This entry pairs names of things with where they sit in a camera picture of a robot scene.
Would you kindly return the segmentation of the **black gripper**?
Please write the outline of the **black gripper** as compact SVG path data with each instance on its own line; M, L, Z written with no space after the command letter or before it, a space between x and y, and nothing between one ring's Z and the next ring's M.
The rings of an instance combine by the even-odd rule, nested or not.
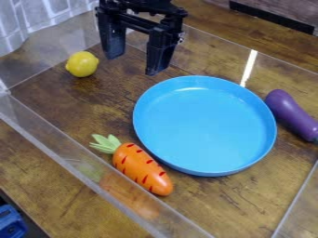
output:
M145 75L156 75L169 65L185 16L171 0L99 0L97 29L107 59L124 54L127 29L148 34Z

